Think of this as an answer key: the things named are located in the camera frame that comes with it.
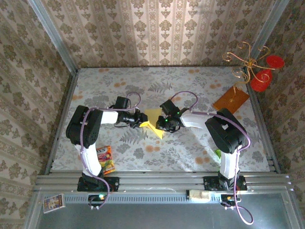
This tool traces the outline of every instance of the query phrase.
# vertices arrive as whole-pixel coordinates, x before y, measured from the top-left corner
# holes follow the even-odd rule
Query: metal frame
[[[256,94],[252,90],[252,88],[249,84],[247,84],[246,86],[247,86],[247,90],[248,90],[248,93],[249,93],[249,96],[250,96],[250,101],[251,101],[251,104],[252,104],[253,113],[254,113],[255,118],[256,118],[258,132],[260,133],[264,149],[265,149],[266,153],[271,157],[271,159],[273,161],[273,166],[274,166],[275,171],[277,173],[281,173],[281,169],[280,169],[280,166],[277,162],[277,159],[276,159],[276,156],[275,156],[275,151],[273,149],[273,146],[272,146],[272,143],[271,143],[271,140],[270,140],[270,136],[268,134],[267,127],[266,127],[266,124],[264,122],[264,117],[263,117],[261,108],[259,106],[259,102],[257,100]]]
[[[112,176],[120,177],[120,188],[119,192],[111,194],[108,204],[191,203],[185,198],[186,190],[204,190],[203,177],[216,175],[217,173],[209,172],[115,172]],[[292,228],[304,228],[288,175],[270,172],[249,172],[242,175],[245,176],[248,186],[248,191],[244,191],[243,195],[281,194]],[[87,204],[89,194],[100,194],[77,192],[80,176],[81,171],[77,170],[38,176],[25,228],[36,227],[44,198],[64,193],[67,203]],[[232,191],[213,193],[232,194]],[[219,202],[219,199],[214,199],[214,203]]]
[[[65,62],[67,68],[74,76],[77,73],[77,66],[74,60],[70,56],[69,49],[66,44],[61,39],[60,33],[57,31],[55,25],[53,24],[47,10],[44,8],[41,0],[28,0],[30,6],[32,6],[35,14],[42,23],[44,29],[49,35],[52,43],[54,44],[56,50],[60,54],[62,60]]]
[[[56,134],[55,134],[55,138],[54,138],[54,141],[53,141],[53,145],[52,145],[52,149],[51,149],[50,156],[49,156],[49,159],[48,159],[48,163],[47,163],[45,171],[44,171],[45,175],[49,174],[49,172],[51,170],[51,167],[52,167],[53,160],[56,156],[56,151],[57,151],[58,144],[59,144],[59,138],[60,138],[61,133],[63,131],[63,127],[64,127],[66,117],[67,117],[67,114],[68,114],[68,111],[69,111],[70,103],[71,103],[71,100],[72,100],[72,97],[73,97],[74,89],[77,85],[77,79],[78,79],[78,74],[76,74],[74,77],[72,77],[72,80],[71,80],[71,83],[70,83],[70,86],[69,86],[69,90],[68,90],[68,94],[67,94],[67,98],[66,98],[63,110],[62,110],[61,119],[59,121],[57,131],[56,131]]]
[[[254,59],[256,59],[260,53],[258,48],[262,48],[270,34],[272,33],[273,29],[275,28],[275,25],[277,24],[278,20],[280,19],[283,11],[285,10],[287,4],[289,3],[289,0],[277,0],[273,7],[272,10],[270,11],[270,14],[264,23],[260,33],[258,34],[256,41],[254,45],[252,46],[252,51],[250,56]]]

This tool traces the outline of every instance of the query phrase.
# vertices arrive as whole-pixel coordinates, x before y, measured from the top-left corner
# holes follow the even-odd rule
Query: green object
[[[216,149],[214,151],[216,153],[216,155],[219,157],[219,159],[221,158],[221,150],[220,149]]]

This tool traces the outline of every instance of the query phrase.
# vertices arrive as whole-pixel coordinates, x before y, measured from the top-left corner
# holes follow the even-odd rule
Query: robotic arm base
[[[111,192],[117,192],[120,186],[120,178],[119,177],[103,177],[103,171],[99,173],[98,177],[103,178],[110,186]],[[78,181],[77,185],[78,192],[107,192],[106,185],[94,178],[87,176],[86,174],[82,173],[81,177]]]
[[[218,176],[203,177],[203,183],[206,191],[231,191],[234,186],[234,178],[227,179],[218,173]],[[244,176],[238,177],[236,185],[238,187],[237,190],[248,190]]]

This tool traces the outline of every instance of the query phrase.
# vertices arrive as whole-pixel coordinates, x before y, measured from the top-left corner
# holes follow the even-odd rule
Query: wire candle holder
[[[240,42],[237,45],[238,48],[240,49],[245,49],[246,47],[248,47],[248,56],[246,59],[242,59],[241,57],[237,56],[236,54],[234,54],[233,52],[226,52],[223,54],[223,60],[230,62],[232,61],[233,57],[235,57],[236,59],[240,60],[243,62],[243,66],[242,67],[234,67],[232,68],[232,74],[237,77],[237,78],[241,78],[243,79],[243,81],[238,81],[233,85],[233,90],[234,90],[234,96],[233,98],[230,99],[230,102],[233,101],[233,99],[236,96],[236,89],[237,90],[241,90],[241,86],[237,87],[238,84],[247,84],[250,82],[251,80],[251,75],[258,81],[261,83],[267,83],[270,81],[270,75],[267,73],[262,73],[260,79],[255,75],[255,73],[253,72],[253,68],[257,67],[257,68],[261,68],[261,69],[265,69],[265,70],[275,70],[276,68],[268,68],[268,67],[262,67],[260,65],[257,64],[257,62],[261,59],[263,59],[264,57],[268,56],[270,54],[270,49],[266,46],[263,46],[261,49],[258,48],[258,50],[262,53],[264,53],[263,56],[261,56],[259,59],[255,60],[254,58],[251,58],[250,53],[252,50],[252,47],[249,43],[247,42]]]

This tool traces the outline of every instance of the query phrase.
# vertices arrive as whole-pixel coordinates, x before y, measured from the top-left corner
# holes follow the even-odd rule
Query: metal extrusion bar
[[[70,86],[69,86],[69,91],[68,91],[68,94],[67,94],[67,98],[66,98],[66,101],[65,101],[65,105],[63,107],[63,111],[62,111],[62,114],[61,114],[61,119],[60,119],[60,122],[58,124],[57,131],[56,131],[56,134],[55,134],[55,138],[54,138],[54,141],[53,141],[53,145],[52,145],[52,149],[51,149],[51,152],[50,152],[49,160],[48,160],[47,166],[46,166],[45,171],[44,171],[45,175],[49,174],[49,172],[51,170],[52,163],[53,163],[53,159],[56,156],[56,151],[58,149],[58,144],[59,144],[59,138],[61,136],[63,126],[65,124],[65,120],[66,120],[66,117],[67,117],[67,114],[68,114],[68,111],[69,111],[69,106],[70,106],[70,103],[71,103],[71,100],[72,100],[72,97],[73,97],[74,89],[75,89],[76,84],[77,84],[77,79],[78,79],[78,75],[75,75],[74,77],[72,77],[72,80],[71,80],[71,83],[70,83]]]
[[[65,203],[66,204],[88,204],[88,197],[90,194],[79,193],[79,194],[65,194]],[[45,198],[52,197],[52,194],[44,195]],[[213,195],[214,198],[211,198],[210,203],[220,203],[221,194]],[[198,203],[191,202],[186,198],[185,194],[165,194],[165,195],[146,195],[146,194],[111,194],[109,196],[107,203],[109,204],[183,204],[183,203]]]
[[[270,11],[270,14],[266,20],[266,22],[264,23],[260,33],[257,36],[257,39],[252,47],[252,51],[251,51],[251,57],[256,59],[260,53],[260,51],[258,50],[258,48],[262,48],[270,34],[272,33],[275,25],[277,24],[278,20],[280,19],[283,11],[285,10],[287,4],[289,3],[289,0],[277,0],[274,3],[274,6],[272,8],[272,10]]]
[[[67,47],[61,39],[59,32],[57,31],[55,25],[53,24],[47,10],[44,8],[41,0],[28,0],[29,4],[32,6],[35,14],[42,23],[44,29],[49,35],[52,43],[54,44],[56,50],[60,54],[62,60],[65,62],[67,68],[73,76],[76,75],[77,66],[71,58]]]
[[[271,156],[276,172],[281,173],[281,169],[277,162],[275,152],[273,150],[272,143],[270,140],[270,136],[268,134],[267,127],[264,122],[263,114],[262,114],[261,108],[259,106],[257,97],[255,95],[255,92],[252,90],[252,88],[249,84],[247,84],[247,90],[248,90],[248,93],[250,96],[250,101],[251,101],[253,112],[254,112],[254,115],[256,118],[256,122],[257,122],[258,132],[261,135],[261,140],[262,140],[264,149],[265,149],[266,153],[269,156]]]
[[[40,192],[33,193],[30,205],[28,207],[27,215],[24,221],[25,229],[36,228],[39,215],[41,212],[41,201],[44,199],[44,195]]]
[[[304,221],[302,220],[303,216],[300,211],[299,201],[296,198],[296,194],[295,194],[295,192],[293,192],[291,190],[289,190],[287,193],[288,194],[284,194],[284,196],[283,196],[283,198],[286,198],[285,206],[286,206],[287,212],[288,213],[294,212],[295,216],[297,218],[297,222],[300,225],[300,228],[304,229],[305,225],[304,225]],[[290,218],[291,218],[291,222],[295,224],[293,215]]]
[[[264,193],[274,187],[292,188],[289,176],[276,173],[241,173],[246,179],[248,192]],[[81,171],[55,173],[38,176],[34,191],[43,193],[77,192]],[[217,173],[202,172],[117,172],[112,176],[120,178],[119,194],[185,194],[189,189],[204,190],[203,177],[217,176]]]

